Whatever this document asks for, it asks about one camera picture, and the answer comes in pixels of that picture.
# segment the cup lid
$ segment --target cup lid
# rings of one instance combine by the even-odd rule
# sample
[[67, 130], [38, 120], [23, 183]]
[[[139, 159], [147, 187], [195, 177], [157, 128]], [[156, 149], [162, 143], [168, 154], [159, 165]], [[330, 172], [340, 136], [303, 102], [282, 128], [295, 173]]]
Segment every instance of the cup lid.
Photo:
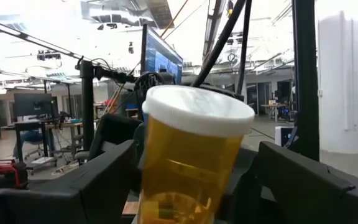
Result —
[[239, 137], [249, 132], [254, 110], [245, 103], [209, 90], [161, 85], [147, 91], [142, 109], [170, 127], [205, 136]]

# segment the white column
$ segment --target white column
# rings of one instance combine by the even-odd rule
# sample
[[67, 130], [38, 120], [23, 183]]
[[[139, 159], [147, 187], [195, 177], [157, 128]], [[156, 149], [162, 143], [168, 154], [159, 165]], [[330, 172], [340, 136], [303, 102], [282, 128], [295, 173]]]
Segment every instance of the white column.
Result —
[[358, 9], [355, 1], [318, 2], [320, 149], [358, 153]]
[[277, 81], [271, 81], [270, 82], [270, 86], [272, 88], [272, 93], [274, 95], [274, 92], [278, 90], [278, 87], [277, 87]]
[[[239, 84], [240, 75], [233, 75], [234, 84], [236, 86], [236, 92], [237, 92], [237, 86]], [[241, 88], [241, 95], [244, 96], [244, 103], [247, 103], [247, 82], [246, 82], [247, 75], [244, 75], [244, 82], [242, 84]]]

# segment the workbench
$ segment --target workbench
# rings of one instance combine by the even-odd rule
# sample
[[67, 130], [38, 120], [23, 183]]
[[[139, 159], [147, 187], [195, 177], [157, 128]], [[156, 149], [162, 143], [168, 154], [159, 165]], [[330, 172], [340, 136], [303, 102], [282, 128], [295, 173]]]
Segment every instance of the workbench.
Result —
[[275, 104], [275, 105], [261, 105], [264, 108], [268, 109], [268, 117], [269, 119], [273, 119], [273, 114], [274, 114], [274, 121], [278, 122], [278, 109], [281, 107], [284, 107], [286, 105], [283, 104]]

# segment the monitor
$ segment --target monitor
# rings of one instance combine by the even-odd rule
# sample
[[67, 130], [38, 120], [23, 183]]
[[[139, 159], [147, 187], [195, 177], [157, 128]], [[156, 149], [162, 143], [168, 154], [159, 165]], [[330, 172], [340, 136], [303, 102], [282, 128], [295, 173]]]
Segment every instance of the monitor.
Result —
[[15, 116], [50, 114], [57, 115], [57, 104], [47, 93], [15, 93]]
[[183, 59], [148, 25], [143, 26], [140, 72], [166, 71], [181, 83]]

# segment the gray floor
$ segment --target gray floor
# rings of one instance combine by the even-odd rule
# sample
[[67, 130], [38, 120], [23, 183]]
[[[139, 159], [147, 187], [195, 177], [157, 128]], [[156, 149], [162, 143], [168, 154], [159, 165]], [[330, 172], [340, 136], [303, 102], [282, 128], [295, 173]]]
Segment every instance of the gray floor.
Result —
[[[55, 136], [55, 147], [56, 150], [59, 150], [60, 147], [65, 147], [69, 145], [70, 142], [70, 130], [63, 129], [60, 131], [60, 134], [57, 133], [58, 130], [54, 131]], [[2, 140], [0, 140], [0, 159], [11, 159], [13, 148], [16, 143], [16, 133], [15, 131], [3, 131], [2, 132]], [[29, 151], [36, 149], [37, 146], [33, 146], [30, 144], [24, 144], [23, 151], [24, 155], [26, 155]], [[70, 154], [65, 154], [66, 159], [70, 158]], [[33, 161], [38, 157], [38, 154], [32, 155], [28, 161]], [[58, 159], [58, 168], [66, 165], [65, 158], [61, 157]], [[35, 171], [34, 176], [29, 176], [30, 179], [53, 179], [58, 177], [59, 175], [52, 174], [56, 170], [56, 167], [53, 166], [45, 166], [37, 169]]]
[[[251, 150], [258, 150], [259, 142], [261, 141], [271, 141], [274, 142], [274, 127], [276, 123], [269, 120], [266, 117], [256, 117], [252, 125], [251, 133], [247, 139], [244, 139], [243, 145], [248, 146]], [[68, 139], [70, 139], [70, 130], [64, 129], [62, 136], [55, 133], [55, 143], [57, 149], [60, 147], [57, 141], [59, 139], [60, 144], [64, 147], [68, 144]], [[5, 131], [2, 135], [2, 140], [0, 140], [0, 159], [11, 158], [12, 149], [16, 143], [16, 137], [14, 131]], [[34, 146], [25, 144], [24, 150], [28, 151], [33, 149]], [[321, 151], [320, 153], [321, 162], [333, 166], [339, 170], [343, 170], [348, 174], [358, 176], [358, 154], [357, 155], [344, 155], [344, 154], [334, 154], [329, 152]], [[64, 158], [58, 160], [58, 167], [65, 165]], [[58, 177], [58, 175], [52, 175], [56, 168], [47, 167], [45, 169], [39, 170], [30, 177], [30, 179], [52, 179]]]
[[[243, 144], [248, 145], [250, 149], [257, 151], [259, 142], [274, 142], [274, 128], [276, 125], [283, 126], [288, 124], [277, 124], [273, 120], [269, 120], [267, 117], [255, 117], [252, 125], [252, 132], [248, 139], [244, 140]], [[320, 151], [320, 161], [358, 177], [358, 154], [348, 155]]]

